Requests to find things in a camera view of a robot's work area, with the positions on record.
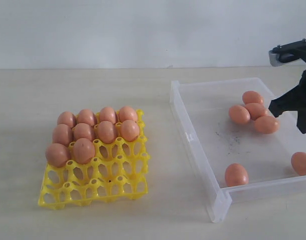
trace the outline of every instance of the white table surface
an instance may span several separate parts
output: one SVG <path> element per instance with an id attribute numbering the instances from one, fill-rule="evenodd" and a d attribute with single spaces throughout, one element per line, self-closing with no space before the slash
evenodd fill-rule
<path id="1" fill-rule="evenodd" d="M 211 223 L 169 105 L 182 83 L 259 77 L 276 94 L 303 67 L 141 70 L 0 70 L 0 240 L 7 239 L 306 239 L 306 192 L 233 204 Z M 144 110 L 149 193 L 136 201 L 37 206 L 57 116 L 104 106 Z"/>

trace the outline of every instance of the yellow egg tray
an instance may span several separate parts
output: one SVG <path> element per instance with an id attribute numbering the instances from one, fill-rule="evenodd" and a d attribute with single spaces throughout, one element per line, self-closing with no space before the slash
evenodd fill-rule
<path id="1" fill-rule="evenodd" d="M 134 200 L 147 194 L 145 174 L 150 156 L 145 147 L 144 113 L 140 109 L 136 112 L 140 135 L 135 141 L 125 141 L 120 135 L 111 144 L 95 139 L 96 154 L 88 164 L 75 162 L 73 155 L 64 167 L 47 164 L 38 205 L 56 210 L 66 204 L 87 206 L 95 200 L 107 203 L 122 197 Z M 71 153 L 74 143 L 69 145 Z"/>

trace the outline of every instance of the brown egg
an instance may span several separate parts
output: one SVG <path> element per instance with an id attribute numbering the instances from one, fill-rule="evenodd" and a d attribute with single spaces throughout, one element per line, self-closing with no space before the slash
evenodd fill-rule
<path id="1" fill-rule="evenodd" d="M 125 120 L 120 126 L 120 134 L 123 139 L 128 142 L 135 141 L 140 133 L 140 129 L 133 120 Z"/>
<path id="2" fill-rule="evenodd" d="M 225 171 L 225 182 L 228 187 L 248 184 L 246 169 L 241 164 L 231 164 Z"/>
<path id="3" fill-rule="evenodd" d="M 241 105 L 232 106 L 228 111 L 228 115 L 234 123 L 241 125 L 247 124 L 251 119 L 248 110 Z"/>
<path id="4" fill-rule="evenodd" d="M 78 139 L 73 146 L 75 161 L 79 164 L 87 164 L 95 156 L 95 147 L 87 138 Z"/>
<path id="5" fill-rule="evenodd" d="M 57 168 L 65 166 L 66 162 L 71 159 L 68 147 L 53 143 L 48 146 L 45 152 L 47 162 Z"/>
<path id="6" fill-rule="evenodd" d="M 261 116 L 266 116 L 268 114 L 268 110 L 264 107 L 263 104 L 258 104 L 256 102 L 252 102 L 245 105 L 245 108 L 248 110 L 251 115 L 252 120 L 256 120 Z"/>
<path id="7" fill-rule="evenodd" d="M 78 114 L 77 122 L 79 124 L 85 123 L 93 127 L 94 125 L 97 124 L 97 119 L 95 117 L 95 114 L 91 110 L 83 109 Z"/>
<path id="8" fill-rule="evenodd" d="M 306 153 L 296 152 L 292 155 L 291 164 L 294 171 L 300 175 L 306 175 Z"/>
<path id="9" fill-rule="evenodd" d="M 66 124 L 71 129 L 76 126 L 76 117 L 70 111 L 61 113 L 57 119 L 57 124 Z"/>
<path id="10" fill-rule="evenodd" d="M 102 122 L 102 121 L 109 121 L 112 124 L 117 123 L 118 121 L 117 114 L 112 107 L 107 106 L 100 111 L 99 122 Z"/>
<path id="11" fill-rule="evenodd" d="M 245 104 L 250 103 L 259 103 L 263 104 L 264 99 L 263 97 L 256 91 L 246 91 L 242 96 L 243 102 Z"/>
<path id="12" fill-rule="evenodd" d="M 86 123 L 79 123 L 74 128 L 74 138 L 75 140 L 81 138 L 93 141 L 95 139 L 94 129 Z"/>
<path id="13" fill-rule="evenodd" d="M 125 120 L 138 121 L 138 116 L 136 111 L 130 106 L 124 106 L 119 110 L 118 113 L 119 121 L 122 123 Z"/>
<path id="14" fill-rule="evenodd" d="M 273 116 L 262 116 L 254 122 L 255 130 L 262 134 L 271 134 L 279 129 L 279 120 Z"/>
<path id="15" fill-rule="evenodd" d="M 73 131 L 66 124 L 59 124 L 53 130 L 53 143 L 68 146 L 73 141 Z"/>
<path id="16" fill-rule="evenodd" d="M 97 126 L 97 136 L 103 143 L 111 144 L 117 138 L 117 130 L 110 121 L 101 121 Z"/>

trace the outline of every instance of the white wall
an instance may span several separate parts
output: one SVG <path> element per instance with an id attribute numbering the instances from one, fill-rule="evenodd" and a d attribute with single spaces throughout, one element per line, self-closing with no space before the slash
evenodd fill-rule
<path id="1" fill-rule="evenodd" d="M 269 65 L 306 0 L 0 0 L 0 69 Z"/>

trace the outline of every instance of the transparent plastic box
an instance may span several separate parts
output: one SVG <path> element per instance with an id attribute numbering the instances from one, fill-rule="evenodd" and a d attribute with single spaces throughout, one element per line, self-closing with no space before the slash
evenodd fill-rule
<path id="1" fill-rule="evenodd" d="M 306 152 L 306 134 L 297 129 L 292 114 L 283 113 L 280 129 L 268 135 L 255 132 L 253 123 L 230 121 L 228 109 L 243 104 L 248 90 L 259 92 L 266 107 L 276 98 L 258 78 L 172 82 L 171 107 L 214 223 L 224 220 L 232 203 L 306 191 L 306 176 L 298 176 L 290 164 L 293 153 Z M 226 187 L 225 170 L 235 162 L 246 168 L 249 184 Z"/>

